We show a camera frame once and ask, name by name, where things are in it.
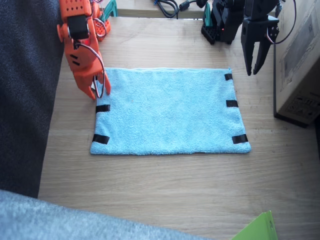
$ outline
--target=microfiber towel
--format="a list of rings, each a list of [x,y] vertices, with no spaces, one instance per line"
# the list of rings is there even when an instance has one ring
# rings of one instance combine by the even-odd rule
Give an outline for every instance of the microfiber towel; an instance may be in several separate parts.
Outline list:
[[[231,69],[107,68],[90,152],[248,153]]]

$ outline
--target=orange 3d-printed part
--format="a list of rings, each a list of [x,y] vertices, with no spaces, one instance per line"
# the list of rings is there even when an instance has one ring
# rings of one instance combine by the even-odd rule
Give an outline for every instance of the orange 3d-printed part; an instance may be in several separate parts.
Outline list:
[[[60,12],[63,25],[57,25],[57,33],[78,88],[95,100],[91,85],[96,87],[98,80],[103,89],[95,89],[97,97],[102,97],[104,88],[109,95],[111,85],[98,45],[110,31],[109,21],[99,20],[102,13],[92,0],[60,0]]]

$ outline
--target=black cable bundle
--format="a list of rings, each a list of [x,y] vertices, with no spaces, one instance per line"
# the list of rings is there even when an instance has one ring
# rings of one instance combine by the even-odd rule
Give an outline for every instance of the black cable bundle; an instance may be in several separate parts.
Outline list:
[[[167,17],[168,19],[172,19],[176,16],[176,19],[178,19],[178,13],[181,11],[184,11],[186,9],[189,8],[189,5],[191,3],[195,3],[196,0],[186,0],[183,3],[181,3],[179,6],[177,4],[177,2],[175,0],[155,0],[154,4],[158,4],[161,12],[163,13],[163,15],[165,17]],[[168,4],[173,8],[173,13],[168,12],[167,10],[164,9],[164,7],[162,6],[162,4]]]

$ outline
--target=wooden table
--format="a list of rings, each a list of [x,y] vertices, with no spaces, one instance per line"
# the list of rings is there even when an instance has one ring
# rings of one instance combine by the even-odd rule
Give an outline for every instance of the wooden table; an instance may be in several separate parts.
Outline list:
[[[180,5],[185,0],[176,0],[176,3]],[[109,1],[104,0],[101,5],[104,8]],[[155,0],[116,0],[118,8],[118,15],[120,17],[135,17],[135,18],[165,18],[164,14],[160,11],[158,5],[154,4]],[[163,4],[163,7],[170,13],[173,13],[173,8],[167,4]],[[179,12],[178,17],[180,19],[202,19],[204,16],[205,8],[199,8],[195,2],[190,4],[190,7],[186,11]]]
[[[211,46],[200,33],[200,20],[110,22],[111,32],[100,44],[108,67],[231,67],[252,152],[90,155],[95,103],[78,90],[63,58],[39,198],[220,240],[272,210],[279,239],[318,238],[315,129],[273,117],[273,51],[258,75],[247,76],[240,31],[232,45]]]

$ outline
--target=wire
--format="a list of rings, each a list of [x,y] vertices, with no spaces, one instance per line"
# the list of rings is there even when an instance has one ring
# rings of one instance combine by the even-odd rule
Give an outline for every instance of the wire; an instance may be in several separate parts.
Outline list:
[[[266,38],[272,43],[272,44],[281,44],[283,43],[289,36],[290,34],[292,33],[292,31],[294,30],[294,27],[296,25],[296,19],[297,19],[297,5],[296,5],[296,0],[292,0],[293,1],[293,5],[294,5],[294,22],[293,22],[293,26],[290,30],[290,32],[288,33],[288,35],[282,39],[281,41],[278,41],[278,42],[274,42],[271,40],[270,36],[269,36],[269,31],[268,31],[268,28],[266,29]]]
[[[104,28],[104,34],[103,35],[100,35],[98,33],[95,33],[99,38],[104,38],[106,35],[107,35],[107,28],[106,28],[106,25],[104,24],[103,21],[101,21],[99,18],[94,18],[93,19],[94,21],[97,21],[100,25],[98,25],[98,23],[96,23],[95,25],[98,26],[98,27],[101,27],[101,25],[103,26]]]
[[[101,63],[102,73],[103,73],[103,82],[102,82],[101,95],[99,94],[99,91],[98,91],[98,88],[97,88],[97,83],[96,83],[96,81],[97,81],[97,76],[96,76],[96,75],[93,76],[93,79],[92,79],[93,85],[94,85],[94,88],[95,88],[95,92],[96,92],[96,97],[97,97],[98,99],[100,99],[100,98],[102,98],[102,96],[104,95],[104,92],[105,92],[106,73],[105,73],[105,65],[104,65],[104,62],[102,61],[102,59],[101,59],[101,57],[99,56],[99,54],[98,54],[92,47],[87,46],[87,45],[85,45],[85,44],[83,44],[83,43],[80,43],[80,42],[76,43],[75,45],[76,45],[76,46],[84,47],[84,48],[86,48],[86,49],[89,49],[89,50],[96,56],[96,58],[97,58],[97,59],[100,61],[100,63]]]
[[[192,1],[189,1],[189,4],[195,3],[195,2],[196,0],[192,0]],[[173,8],[173,13],[170,13],[167,10],[165,10],[164,7],[162,6],[162,3],[171,6]],[[178,19],[178,13],[180,12],[180,8],[175,0],[155,0],[155,4],[158,4],[160,10],[162,11],[163,15],[166,18],[172,19],[176,17],[176,19]]]

